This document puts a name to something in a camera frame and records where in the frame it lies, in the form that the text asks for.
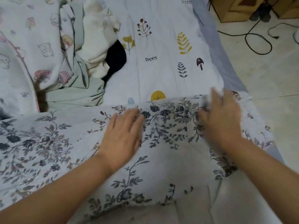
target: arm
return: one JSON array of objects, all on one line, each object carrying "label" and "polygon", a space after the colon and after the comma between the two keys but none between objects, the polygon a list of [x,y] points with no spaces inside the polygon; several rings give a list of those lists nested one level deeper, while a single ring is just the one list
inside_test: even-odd
[{"label": "arm", "polygon": [[114,115],[99,152],[83,164],[0,212],[7,224],[67,223],[81,203],[108,177],[125,165],[140,145],[144,117],[138,109]]},{"label": "arm", "polygon": [[299,175],[242,138],[240,108],[230,91],[224,90],[223,103],[214,89],[212,96],[209,113],[199,111],[208,140],[248,175],[284,224],[299,223]]}]

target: marble floor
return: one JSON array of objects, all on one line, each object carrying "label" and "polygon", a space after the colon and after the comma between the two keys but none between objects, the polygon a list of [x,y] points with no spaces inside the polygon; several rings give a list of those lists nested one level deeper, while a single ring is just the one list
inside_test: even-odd
[{"label": "marble floor", "polygon": [[[230,34],[247,33],[256,22],[220,23],[211,7],[219,31]],[[286,22],[299,26],[299,19],[279,20],[271,12],[268,23],[260,21],[252,30],[269,40],[273,50],[258,55],[245,43],[244,36],[230,37],[220,34],[222,45],[241,81],[253,96],[254,104],[276,138],[277,147],[290,168],[299,172],[299,45],[293,39],[296,28],[279,25]],[[248,43],[259,53],[267,53],[269,44],[255,35],[248,36]]]}]

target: dark purple mushroom print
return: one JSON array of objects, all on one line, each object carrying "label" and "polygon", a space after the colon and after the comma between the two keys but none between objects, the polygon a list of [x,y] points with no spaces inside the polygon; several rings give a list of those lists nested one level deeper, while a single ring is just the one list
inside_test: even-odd
[{"label": "dark purple mushroom print", "polygon": [[204,65],[204,61],[201,58],[197,58],[196,64],[197,64],[197,66],[200,66],[200,69],[202,70],[202,66]]}]

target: wooden cabinet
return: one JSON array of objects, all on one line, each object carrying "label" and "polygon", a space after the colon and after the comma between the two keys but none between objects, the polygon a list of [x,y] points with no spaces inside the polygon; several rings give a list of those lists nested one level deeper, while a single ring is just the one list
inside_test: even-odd
[{"label": "wooden cabinet", "polygon": [[[273,5],[277,0],[268,0],[268,2]],[[280,19],[299,18],[299,0],[279,0],[273,9]]]},{"label": "wooden cabinet", "polygon": [[220,22],[247,21],[263,0],[212,0]]}]

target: cartoon bear print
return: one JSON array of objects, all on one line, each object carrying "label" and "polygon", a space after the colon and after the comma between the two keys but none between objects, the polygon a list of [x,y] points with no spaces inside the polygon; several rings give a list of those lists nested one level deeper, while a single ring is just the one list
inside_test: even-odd
[{"label": "cartoon bear print", "polygon": [[9,57],[0,53],[0,67],[9,69],[9,62]]},{"label": "cartoon bear print", "polygon": [[53,26],[59,26],[59,15],[57,13],[51,13],[51,24]]},{"label": "cartoon bear print", "polygon": [[49,42],[37,45],[37,47],[40,49],[44,57],[54,56],[53,50],[51,49],[51,44]]}]

